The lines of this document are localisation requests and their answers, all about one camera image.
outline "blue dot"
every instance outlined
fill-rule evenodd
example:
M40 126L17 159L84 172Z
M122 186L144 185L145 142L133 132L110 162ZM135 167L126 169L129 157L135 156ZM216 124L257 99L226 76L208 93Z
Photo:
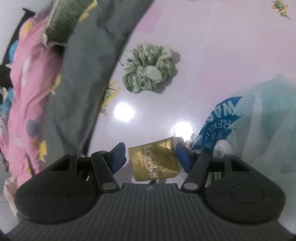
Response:
M39 132L39 125L37 124L36 121L34 120L28 120L27 122L27 134L30 137L35 137L37 136L38 132Z

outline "blanket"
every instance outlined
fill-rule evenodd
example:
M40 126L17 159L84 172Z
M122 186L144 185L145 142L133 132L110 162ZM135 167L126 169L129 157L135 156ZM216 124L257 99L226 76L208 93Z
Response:
M22 25L11 66L14 97L6 130L0 135L0 148L18 187L40 172L43 110L62 62L59 54L40 43L47 18L29 18Z
M125 42L151 2L94 0L80 18L46 108L40 154L47 164L81 154Z

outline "plastic bag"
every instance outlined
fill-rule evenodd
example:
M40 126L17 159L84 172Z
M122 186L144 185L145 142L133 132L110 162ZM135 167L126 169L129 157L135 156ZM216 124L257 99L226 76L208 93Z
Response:
M295 83L277 75L218 104L192 150L213 154L214 148L224 148L219 140L284 190L286 205L279 221L296 233Z

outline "bright light spot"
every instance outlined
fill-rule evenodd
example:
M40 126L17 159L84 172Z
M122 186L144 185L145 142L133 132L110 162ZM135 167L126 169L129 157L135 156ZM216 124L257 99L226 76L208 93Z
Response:
M173 136L183 137L184 141L188 141L193 134L193 129L189 122L181 121L175 124L170 132Z
M125 121L126 123L128 123L133 118L135 113L136 112L133 110L132 107L130 107L126 103L121 102L115 107L114 117L116 119L119 119L121 121Z

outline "blue label on bag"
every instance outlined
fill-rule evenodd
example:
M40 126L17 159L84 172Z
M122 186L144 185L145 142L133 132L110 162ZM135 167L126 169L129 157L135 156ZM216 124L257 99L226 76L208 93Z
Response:
M226 140L232 131L230 125L241 118L233 113L241 98L242 96L228 98L214 108L201 129L192 150L201 150L212 155L217 141Z

